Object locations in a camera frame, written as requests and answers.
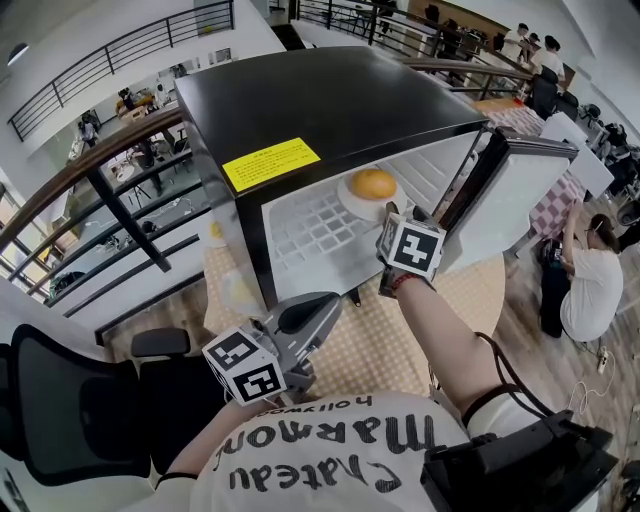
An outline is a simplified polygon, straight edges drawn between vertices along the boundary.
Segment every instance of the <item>red bracelet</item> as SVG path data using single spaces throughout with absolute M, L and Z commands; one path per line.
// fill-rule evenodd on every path
M 402 274 L 398 279 L 396 279 L 393 282 L 393 284 L 391 285 L 391 289 L 395 292 L 402 283 L 404 283 L 405 281 L 408 281 L 409 279 L 422 280 L 422 278 L 416 274 Z

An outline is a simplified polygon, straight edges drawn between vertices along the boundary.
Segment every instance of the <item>wooden handrail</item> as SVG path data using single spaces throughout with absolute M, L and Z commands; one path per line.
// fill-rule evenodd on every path
M 177 107 L 154 112 L 101 140 L 99 144 L 73 160 L 40 187 L 7 222 L 0 232 L 0 252 L 4 251 L 9 243 L 16 239 L 47 206 L 60 197 L 65 190 L 85 178 L 93 169 L 108 162 L 110 158 L 129 149 L 137 142 L 148 139 L 181 121 L 182 113 Z
M 400 57 L 397 60 L 417 71 L 451 71 L 454 73 L 478 73 L 492 76 L 504 76 L 515 80 L 529 81 L 533 78 L 531 73 L 523 73 L 511 69 L 476 64 L 462 60 L 435 59 L 428 57 Z
M 419 71 L 479 73 L 526 81 L 531 80 L 533 76 L 530 73 L 459 60 L 435 58 L 401 58 L 398 60 Z M 22 230 L 42 213 L 47 206 L 53 203 L 64 191 L 85 178 L 93 169 L 106 163 L 110 158 L 130 148 L 137 142 L 147 139 L 151 135 L 174 126 L 181 121 L 182 113 L 177 107 L 154 112 L 103 139 L 99 144 L 69 163 L 40 187 L 5 225 L 2 232 L 0 232 L 0 252 L 16 239 Z

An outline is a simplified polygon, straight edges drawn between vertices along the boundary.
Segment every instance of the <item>black mesh chair back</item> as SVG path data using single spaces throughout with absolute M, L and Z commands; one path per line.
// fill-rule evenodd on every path
M 24 457 L 22 429 L 14 394 L 11 345 L 0 345 L 0 450 L 16 460 Z
M 131 361 L 86 358 L 29 325 L 15 330 L 12 350 L 24 461 L 38 482 L 149 475 Z
M 558 96 L 558 75 L 546 66 L 542 73 L 533 77 L 531 98 L 527 106 L 535 110 L 543 120 L 547 120 L 555 111 Z
M 565 91 L 556 102 L 556 109 L 559 112 L 564 112 L 569 119 L 575 121 L 578 119 L 578 107 L 580 102 L 569 91 Z

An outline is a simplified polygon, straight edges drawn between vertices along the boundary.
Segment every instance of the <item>power strip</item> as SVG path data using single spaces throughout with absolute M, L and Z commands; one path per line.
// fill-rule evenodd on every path
M 601 353 L 598 354 L 598 356 L 598 373 L 602 375 L 605 367 L 607 366 L 607 361 L 609 360 L 609 352 L 607 352 L 606 348 L 602 348 Z

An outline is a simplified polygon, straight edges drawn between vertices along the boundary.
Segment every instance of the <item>person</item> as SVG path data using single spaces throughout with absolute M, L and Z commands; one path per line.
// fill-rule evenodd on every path
M 461 422 L 429 398 L 390 391 L 284 408 L 231 401 L 180 452 L 155 494 L 126 510 L 434 510 L 421 484 L 426 450 L 506 436 L 538 418 L 508 394 L 491 346 L 415 277 L 394 270 L 392 288 Z
M 164 107 L 170 101 L 169 95 L 164 90 L 164 85 L 158 84 L 158 86 L 156 87 L 155 100 L 157 108 Z
M 513 60 L 518 61 L 520 52 L 524 47 L 524 36 L 529 33 L 529 27 L 525 23 L 520 23 L 516 30 L 510 30 L 507 35 L 504 36 L 504 46 L 502 47 L 502 55 Z
M 618 239 L 606 215 L 594 215 L 589 222 L 586 250 L 573 247 L 581 210 L 582 203 L 574 202 L 564 229 L 562 265 L 546 264 L 543 269 L 540 322 L 553 338 L 560 338 L 564 329 L 571 339 L 586 342 L 609 327 L 622 297 L 623 280 Z
M 547 67 L 558 75 L 558 82 L 563 82 L 565 79 L 564 64 L 562 60 L 560 60 L 560 57 L 558 57 L 559 51 L 560 43 L 558 43 L 553 36 L 546 36 L 544 38 L 544 48 L 538 50 L 536 54 L 531 57 L 531 71 L 539 75 L 542 73 L 542 67 Z
M 80 131 L 80 137 L 89 145 L 90 148 L 97 144 L 96 131 L 91 123 L 78 121 L 78 130 Z
M 523 62 L 529 62 L 531 57 L 535 55 L 535 49 L 538 47 L 540 43 L 540 37 L 535 32 L 531 32 L 528 37 L 524 38 L 524 42 L 526 45 L 522 48 L 520 52 L 520 57 Z
M 457 34 L 458 32 L 458 22 L 453 19 L 449 19 L 444 24 L 445 27 L 450 29 L 453 32 L 443 31 L 442 32 L 442 40 L 444 41 L 442 45 L 442 50 L 438 52 L 438 59 L 457 59 L 458 48 L 460 47 L 460 41 L 462 41 L 462 36 Z
M 121 91 L 118 91 L 118 96 L 120 96 L 120 99 L 122 100 L 122 104 L 126 108 L 127 112 L 131 112 L 135 110 L 136 105 L 133 101 L 133 95 L 131 94 L 131 91 L 129 90 L 128 87 L 125 89 L 122 89 Z

